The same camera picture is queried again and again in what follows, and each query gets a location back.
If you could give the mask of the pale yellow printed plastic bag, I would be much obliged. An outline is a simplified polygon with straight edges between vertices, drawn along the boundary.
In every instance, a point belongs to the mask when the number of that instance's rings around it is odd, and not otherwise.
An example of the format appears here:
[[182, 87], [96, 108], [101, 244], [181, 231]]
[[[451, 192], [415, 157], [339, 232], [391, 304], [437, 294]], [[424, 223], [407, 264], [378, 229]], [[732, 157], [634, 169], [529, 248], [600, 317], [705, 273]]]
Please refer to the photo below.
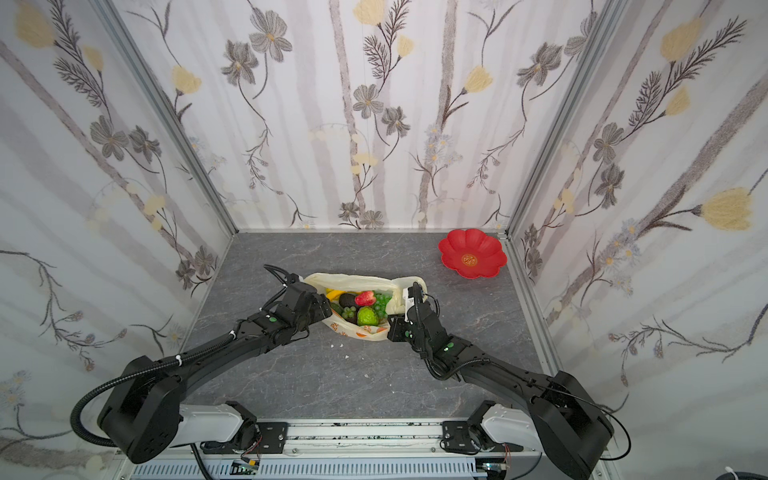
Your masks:
[[386, 279], [373, 276], [314, 273], [303, 279], [330, 302], [331, 315], [322, 323], [341, 336], [365, 341], [384, 341], [390, 318], [408, 309], [408, 289], [420, 277]]

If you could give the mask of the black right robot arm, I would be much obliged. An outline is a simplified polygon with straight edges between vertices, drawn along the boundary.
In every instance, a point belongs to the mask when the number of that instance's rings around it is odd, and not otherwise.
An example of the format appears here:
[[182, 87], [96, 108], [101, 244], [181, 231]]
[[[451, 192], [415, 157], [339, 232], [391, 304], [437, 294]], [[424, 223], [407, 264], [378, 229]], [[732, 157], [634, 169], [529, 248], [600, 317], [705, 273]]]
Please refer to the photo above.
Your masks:
[[614, 428], [609, 413], [572, 375], [536, 373], [503, 362], [447, 332], [439, 308], [417, 282], [404, 289], [405, 312], [390, 320], [388, 338], [407, 342], [433, 378], [474, 384], [508, 401], [533, 421], [543, 452], [572, 479], [588, 479]]

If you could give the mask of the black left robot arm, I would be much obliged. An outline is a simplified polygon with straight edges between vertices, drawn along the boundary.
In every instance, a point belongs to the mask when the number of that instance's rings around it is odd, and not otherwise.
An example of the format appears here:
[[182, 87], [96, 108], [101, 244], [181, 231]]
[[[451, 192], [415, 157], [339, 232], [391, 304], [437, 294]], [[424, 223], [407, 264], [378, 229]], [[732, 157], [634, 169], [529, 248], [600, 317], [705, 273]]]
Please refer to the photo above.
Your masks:
[[225, 334], [175, 356], [131, 361], [106, 383], [96, 424], [109, 445], [137, 464], [187, 444], [246, 451], [262, 437], [254, 414], [236, 401], [207, 408], [187, 404], [187, 397], [239, 364], [297, 341], [331, 314], [324, 294], [290, 274], [257, 313]]

